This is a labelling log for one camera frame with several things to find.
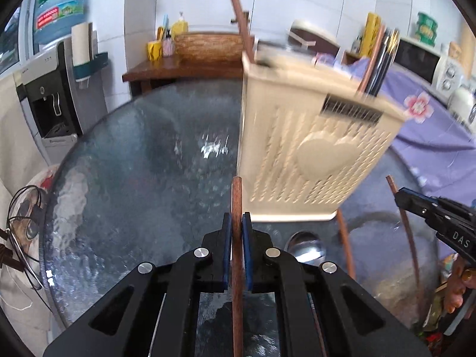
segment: yellow bottle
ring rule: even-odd
[[[180,18],[172,25],[172,39],[185,32],[189,32],[189,24],[184,20],[183,12],[180,12]]]
[[[382,20],[379,15],[369,12],[367,15],[367,23],[365,25],[364,36],[362,37],[362,44],[360,45],[361,57],[370,57],[375,45],[377,33],[380,28]]]

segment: yellow mug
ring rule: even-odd
[[[159,60],[162,57],[162,42],[157,40],[148,42],[147,56],[151,62]]]

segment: green container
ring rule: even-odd
[[[416,24],[415,38],[429,46],[435,46],[436,29],[438,23],[423,12],[418,12],[418,22]]]
[[[427,26],[433,31],[438,29],[436,20],[423,12],[418,12],[418,25]]]

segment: silver screw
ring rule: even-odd
[[[206,257],[209,253],[210,251],[203,247],[197,248],[195,251],[193,251],[193,254],[196,257]]]
[[[139,271],[141,274],[148,274],[152,271],[152,264],[148,262],[141,263],[139,266],[137,266],[137,271]]]
[[[268,255],[269,257],[278,257],[279,255],[281,255],[281,251],[279,251],[277,248],[268,248],[266,250],[266,255]]]
[[[322,264],[322,269],[328,274],[334,274],[337,271],[337,266],[332,262],[325,262]]]

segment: purple tablecloth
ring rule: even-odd
[[[368,59],[349,67],[361,78]],[[401,71],[390,69],[382,85],[385,94],[405,108],[411,117],[392,147],[413,173],[423,192],[466,205],[476,198],[476,144],[449,111],[425,91],[425,87]],[[439,257],[454,251],[439,242]]]

